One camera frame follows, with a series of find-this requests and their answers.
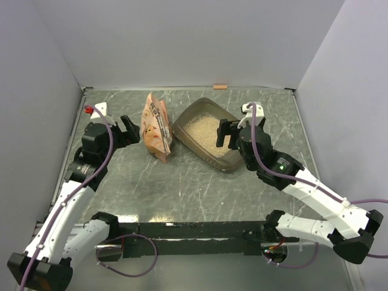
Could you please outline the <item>beige cat litter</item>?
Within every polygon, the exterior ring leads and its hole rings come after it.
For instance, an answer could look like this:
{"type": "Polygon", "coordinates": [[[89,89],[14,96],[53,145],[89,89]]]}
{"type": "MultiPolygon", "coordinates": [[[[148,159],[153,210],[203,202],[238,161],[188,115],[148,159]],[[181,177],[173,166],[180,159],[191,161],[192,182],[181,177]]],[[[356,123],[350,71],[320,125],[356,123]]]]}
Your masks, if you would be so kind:
{"type": "Polygon", "coordinates": [[[191,120],[184,130],[191,136],[204,150],[216,158],[223,157],[230,149],[228,144],[230,137],[226,136],[223,147],[216,147],[217,128],[219,120],[212,116],[200,116],[191,120]]]}

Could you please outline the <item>orange cat litter bag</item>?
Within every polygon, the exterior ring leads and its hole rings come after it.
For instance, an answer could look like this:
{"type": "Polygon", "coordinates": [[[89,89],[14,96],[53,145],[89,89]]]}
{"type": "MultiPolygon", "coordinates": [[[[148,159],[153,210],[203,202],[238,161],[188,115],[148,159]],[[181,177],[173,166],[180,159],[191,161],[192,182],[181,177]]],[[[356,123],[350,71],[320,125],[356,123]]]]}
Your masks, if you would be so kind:
{"type": "Polygon", "coordinates": [[[151,93],[142,111],[140,133],[149,153],[166,163],[173,141],[171,126],[165,102],[151,93]]]}

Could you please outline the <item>grey translucent litter box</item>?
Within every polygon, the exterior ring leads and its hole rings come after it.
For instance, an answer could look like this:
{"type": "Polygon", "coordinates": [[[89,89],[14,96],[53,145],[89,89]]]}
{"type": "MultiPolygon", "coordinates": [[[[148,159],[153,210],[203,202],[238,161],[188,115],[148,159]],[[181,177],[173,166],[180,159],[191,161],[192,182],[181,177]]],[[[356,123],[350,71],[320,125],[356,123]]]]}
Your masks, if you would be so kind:
{"type": "Polygon", "coordinates": [[[231,172],[243,164],[237,151],[230,150],[229,137],[222,147],[216,146],[217,128],[222,119],[236,118],[209,98],[200,98],[189,105],[172,125],[173,135],[214,168],[231,172]]]}

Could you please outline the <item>orange tape piece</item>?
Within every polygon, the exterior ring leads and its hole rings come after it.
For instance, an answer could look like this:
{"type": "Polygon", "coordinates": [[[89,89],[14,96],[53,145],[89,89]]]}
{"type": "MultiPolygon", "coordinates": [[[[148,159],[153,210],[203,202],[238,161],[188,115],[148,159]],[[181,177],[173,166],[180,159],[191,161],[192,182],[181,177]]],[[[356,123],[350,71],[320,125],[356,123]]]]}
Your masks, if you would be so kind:
{"type": "Polygon", "coordinates": [[[214,85],[213,89],[214,90],[227,90],[228,86],[227,85],[214,85]]]}

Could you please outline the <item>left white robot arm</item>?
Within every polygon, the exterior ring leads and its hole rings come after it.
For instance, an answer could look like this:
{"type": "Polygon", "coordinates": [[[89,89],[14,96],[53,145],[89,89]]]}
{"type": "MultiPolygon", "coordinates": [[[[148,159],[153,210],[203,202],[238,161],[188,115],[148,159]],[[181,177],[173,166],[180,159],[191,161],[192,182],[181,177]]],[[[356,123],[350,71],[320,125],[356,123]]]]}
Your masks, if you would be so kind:
{"type": "Polygon", "coordinates": [[[7,267],[21,289],[65,290],[71,281],[76,265],[100,242],[107,244],[118,240],[118,217],[98,212],[74,238],[73,226],[81,212],[94,196],[107,174],[107,164],[116,149],[140,141],[139,126],[128,116],[121,121],[105,125],[91,120],[81,137],[69,165],[57,201],[38,234],[22,253],[12,253],[7,267]]]}

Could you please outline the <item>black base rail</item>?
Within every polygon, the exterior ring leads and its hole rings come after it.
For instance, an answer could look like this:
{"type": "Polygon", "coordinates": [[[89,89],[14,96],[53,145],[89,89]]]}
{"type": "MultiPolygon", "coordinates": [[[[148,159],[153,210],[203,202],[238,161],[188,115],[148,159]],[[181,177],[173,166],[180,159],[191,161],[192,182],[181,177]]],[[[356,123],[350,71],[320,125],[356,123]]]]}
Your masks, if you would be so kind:
{"type": "Polygon", "coordinates": [[[263,221],[133,222],[121,223],[120,234],[141,235],[124,239],[124,258],[161,255],[211,255],[242,253],[261,255],[265,246],[297,243],[284,239],[263,221]]]}

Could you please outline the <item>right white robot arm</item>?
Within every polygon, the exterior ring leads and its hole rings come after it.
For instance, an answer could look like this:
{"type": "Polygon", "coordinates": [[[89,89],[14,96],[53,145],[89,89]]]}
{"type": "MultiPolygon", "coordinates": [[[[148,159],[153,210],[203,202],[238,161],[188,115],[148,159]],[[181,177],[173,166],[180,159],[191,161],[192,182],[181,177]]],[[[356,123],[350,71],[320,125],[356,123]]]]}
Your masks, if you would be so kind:
{"type": "Polygon", "coordinates": [[[266,216],[267,239],[279,241],[294,237],[328,247],[342,259],[361,264],[370,255],[374,236],[383,214],[364,210],[321,184],[299,161],[273,149],[270,136],[258,126],[238,127],[237,121],[222,119],[217,129],[216,146],[222,147],[226,136],[228,147],[239,151],[247,170],[258,179],[309,206],[321,219],[307,219],[274,210],[266,216]]]}

